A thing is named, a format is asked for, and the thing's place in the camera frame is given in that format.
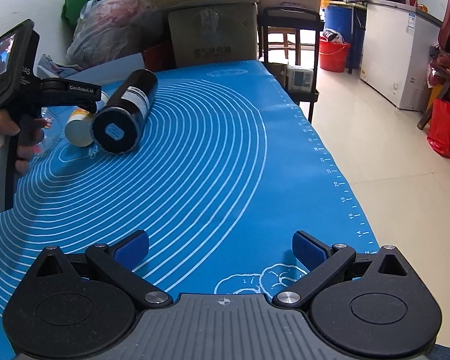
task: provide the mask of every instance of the red shopping bag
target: red shopping bag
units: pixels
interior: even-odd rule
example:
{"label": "red shopping bag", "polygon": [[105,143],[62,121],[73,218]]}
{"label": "red shopping bag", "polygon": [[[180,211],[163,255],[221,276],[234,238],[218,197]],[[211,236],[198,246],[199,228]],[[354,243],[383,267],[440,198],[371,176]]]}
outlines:
{"label": "red shopping bag", "polygon": [[450,158],[450,103],[440,99],[433,102],[427,141],[438,154]]}

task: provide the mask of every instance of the blue gripper pad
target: blue gripper pad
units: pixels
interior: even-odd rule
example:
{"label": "blue gripper pad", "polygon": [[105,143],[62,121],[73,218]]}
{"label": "blue gripper pad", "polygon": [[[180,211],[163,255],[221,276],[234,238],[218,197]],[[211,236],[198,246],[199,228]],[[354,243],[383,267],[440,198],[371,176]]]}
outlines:
{"label": "blue gripper pad", "polygon": [[293,235],[292,251],[294,256],[309,271],[313,271],[333,254],[333,249],[330,246],[302,230]]}
{"label": "blue gripper pad", "polygon": [[143,231],[119,246],[112,257],[125,268],[132,270],[147,256],[149,246],[148,234]]}

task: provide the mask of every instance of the table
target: table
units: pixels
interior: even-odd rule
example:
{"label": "table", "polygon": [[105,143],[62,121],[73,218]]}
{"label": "table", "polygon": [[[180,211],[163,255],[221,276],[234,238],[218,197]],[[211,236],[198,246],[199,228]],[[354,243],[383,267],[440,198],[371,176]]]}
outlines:
{"label": "table", "polygon": [[[436,66],[434,67],[434,69],[440,77],[445,79],[445,84],[443,85],[442,89],[440,89],[440,92],[437,95],[437,99],[447,100],[448,96],[450,96],[450,72],[441,66]],[[428,107],[425,114],[423,114],[423,117],[417,123],[416,126],[419,130],[423,130],[428,122],[430,122],[432,118],[432,111],[433,103],[430,107]]]}
{"label": "table", "polygon": [[[139,149],[71,147],[34,159],[16,206],[0,214],[0,314],[34,257],[147,230],[136,274],[168,291],[264,293],[306,274],[291,240],[375,253],[377,241],[331,154],[258,61],[158,73]],[[118,84],[105,86],[110,95]],[[57,110],[66,120],[71,110]],[[0,359],[12,351],[1,330]]]}

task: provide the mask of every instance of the blue label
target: blue label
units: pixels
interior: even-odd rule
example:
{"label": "blue label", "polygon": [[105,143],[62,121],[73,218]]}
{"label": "blue label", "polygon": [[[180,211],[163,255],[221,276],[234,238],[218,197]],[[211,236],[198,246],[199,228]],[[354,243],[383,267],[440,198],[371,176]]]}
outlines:
{"label": "blue label", "polygon": [[123,130],[115,123],[110,123],[107,127],[105,127],[105,132],[114,140],[121,140],[125,135]]}

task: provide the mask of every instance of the can lid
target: can lid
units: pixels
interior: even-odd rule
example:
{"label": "can lid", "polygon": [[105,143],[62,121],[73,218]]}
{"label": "can lid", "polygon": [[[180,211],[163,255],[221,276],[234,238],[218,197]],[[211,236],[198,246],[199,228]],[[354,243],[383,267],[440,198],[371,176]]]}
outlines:
{"label": "can lid", "polygon": [[78,147],[87,147],[92,144],[90,133],[91,118],[71,120],[65,126],[65,137],[68,142]]}
{"label": "can lid", "polygon": [[91,134],[95,143],[111,154],[131,151],[141,138],[133,117],[116,107],[106,108],[95,116]]}

